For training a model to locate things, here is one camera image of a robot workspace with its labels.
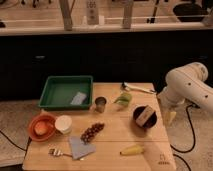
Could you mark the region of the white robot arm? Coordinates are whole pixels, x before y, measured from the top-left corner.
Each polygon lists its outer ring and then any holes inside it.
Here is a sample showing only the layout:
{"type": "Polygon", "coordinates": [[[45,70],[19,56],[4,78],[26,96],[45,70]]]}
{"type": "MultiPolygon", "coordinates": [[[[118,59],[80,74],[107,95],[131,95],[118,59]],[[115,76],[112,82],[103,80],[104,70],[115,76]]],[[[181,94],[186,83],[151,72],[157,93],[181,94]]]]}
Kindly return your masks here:
{"type": "Polygon", "coordinates": [[[157,95],[165,126],[172,122],[176,116],[175,108],[185,100],[213,114],[213,88],[205,84],[207,78],[208,69],[200,62],[174,68],[166,74],[166,86],[157,95]]]}

